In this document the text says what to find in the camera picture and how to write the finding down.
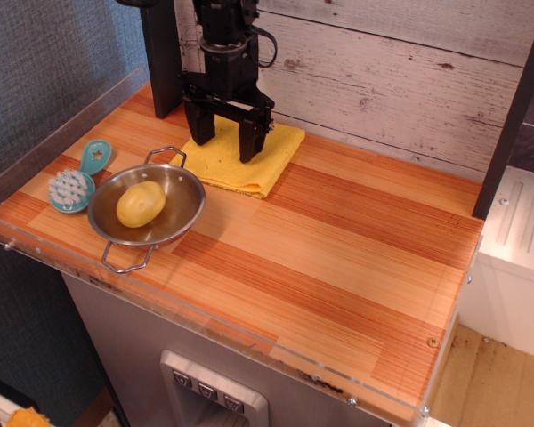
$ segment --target control panel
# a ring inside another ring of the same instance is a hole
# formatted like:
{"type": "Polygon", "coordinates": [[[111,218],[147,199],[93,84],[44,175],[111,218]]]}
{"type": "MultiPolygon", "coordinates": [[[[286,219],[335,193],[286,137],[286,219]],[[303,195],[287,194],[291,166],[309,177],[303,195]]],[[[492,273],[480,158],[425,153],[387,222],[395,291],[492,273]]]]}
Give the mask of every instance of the control panel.
{"type": "Polygon", "coordinates": [[[203,427],[221,417],[231,419],[221,425],[269,427],[267,399],[258,392],[169,350],[160,368],[179,425],[203,427]]]}

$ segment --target wooden countertop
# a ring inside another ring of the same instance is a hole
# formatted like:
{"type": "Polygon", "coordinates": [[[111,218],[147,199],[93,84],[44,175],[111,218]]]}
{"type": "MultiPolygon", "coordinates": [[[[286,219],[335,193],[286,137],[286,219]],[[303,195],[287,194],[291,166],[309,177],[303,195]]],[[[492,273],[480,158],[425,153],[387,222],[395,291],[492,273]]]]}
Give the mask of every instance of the wooden countertop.
{"type": "MultiPolygon", "coordinates": [[[[1,239],[392,423],[414,422],[481,233],[470,216],[480,184],[307,134],[266,199],[206,186],[188,234],[118,275],[101,264],[107,242],[86,213],[48,203],[48,180],[78,169],[98,138],[113,146],[100,184],[190,133],[182,109],[154,118],[145,86],[0,205],[1,239]]],[[[143,257],[130,246],[109,254],[123,267],[143,257]]]]}

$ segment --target brush bristles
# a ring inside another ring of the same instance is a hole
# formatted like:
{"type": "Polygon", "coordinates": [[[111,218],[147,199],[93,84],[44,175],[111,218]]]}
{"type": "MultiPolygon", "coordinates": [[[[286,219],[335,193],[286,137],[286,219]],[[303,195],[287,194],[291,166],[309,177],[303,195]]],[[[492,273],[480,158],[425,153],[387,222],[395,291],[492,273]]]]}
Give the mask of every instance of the brush bristles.
{"type": "Polygon", "coordinates": [[[87,182],[79,171],[66,169],[57,173],[57,178],[50,180],[50,197],[59,204],[68,206],[69,209],[87,195],[87,182]]]}

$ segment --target teal brush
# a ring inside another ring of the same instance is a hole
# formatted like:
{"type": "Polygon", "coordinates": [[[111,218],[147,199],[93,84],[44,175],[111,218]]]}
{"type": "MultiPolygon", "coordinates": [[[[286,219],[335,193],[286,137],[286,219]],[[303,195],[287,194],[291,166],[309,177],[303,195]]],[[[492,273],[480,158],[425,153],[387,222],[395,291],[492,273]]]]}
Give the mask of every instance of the teal brush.
{"type": "Polygon", "coordinates": [[[110,159],[112,148],[104,140],[89,142],[78,171],[66,169],[50,180],[50,202],[58,211],[76,214],[87,208],[95,192],[92,175],[100,172],[110,159]]]}

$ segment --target blue fabric wall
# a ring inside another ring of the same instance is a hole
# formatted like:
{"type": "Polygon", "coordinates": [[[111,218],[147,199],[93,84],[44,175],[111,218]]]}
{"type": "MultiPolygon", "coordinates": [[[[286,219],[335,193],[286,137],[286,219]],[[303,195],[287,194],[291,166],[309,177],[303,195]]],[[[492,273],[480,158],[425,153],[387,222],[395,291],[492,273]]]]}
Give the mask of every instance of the blue fabric wall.
{"type": "MultiPolygon", "coordinates": [[[[114,0],[0,0],[0,173],[140,66],[137,9],[114,0]]],[[[59,273],[1,246],[0,380],[60,427],[103,387],[59,273]]]]}

